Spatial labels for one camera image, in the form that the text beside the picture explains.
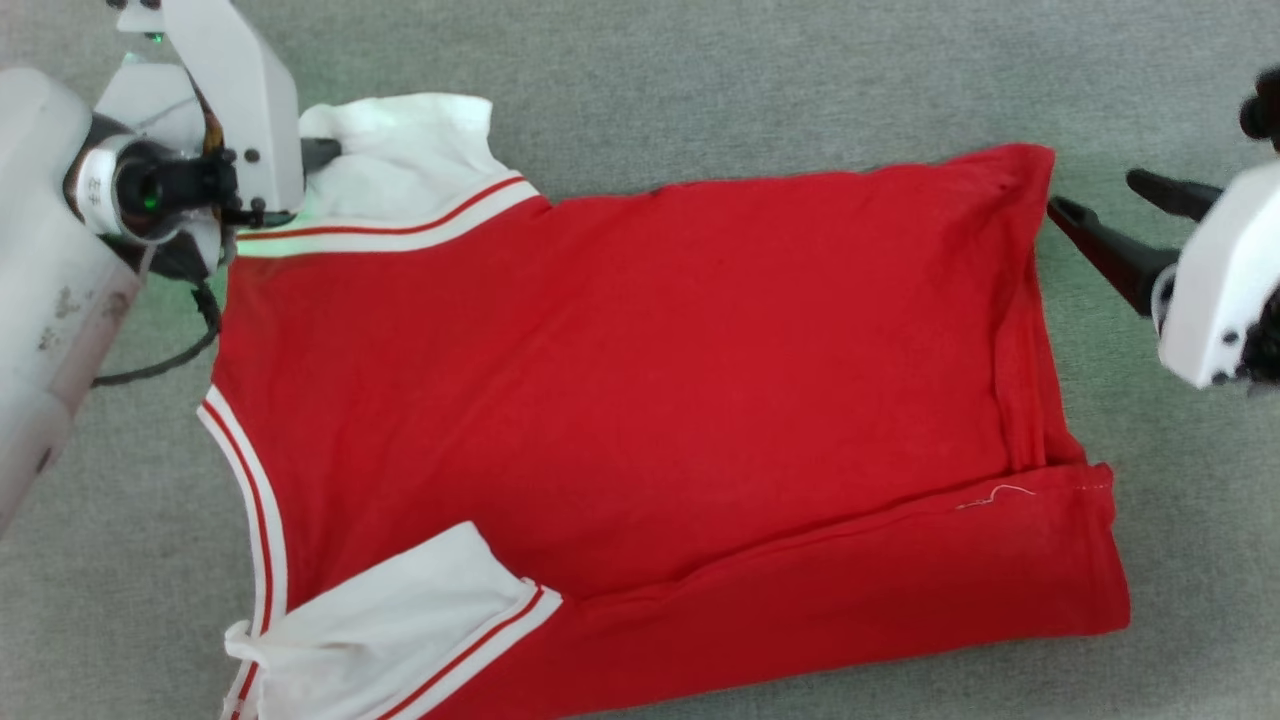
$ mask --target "gray carpet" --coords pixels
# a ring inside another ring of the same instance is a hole
[[[1176,243],[1132,164],[1210,182],[1268,158],[1235,127],[1280,63],[1270,0],[243,0],[305,104],[419,90],[497,102],[493,146],[544,192],[869,168],[1004,142],[1056,147],[1057,190]],[[0,61],[93,96],[131,44],[96,0],[3,0]],[[1114,464],[1133,626],[988,647],[618,717],[1280,717],[1280,400],[1160,368],[1056,231],[1041,237],[1068,414]],[[197,337],[156,281],[110,368]],[[246,520],[197,423],[211,357],[95,393],[0,541],[0,716],[214,717],[246,618]]]

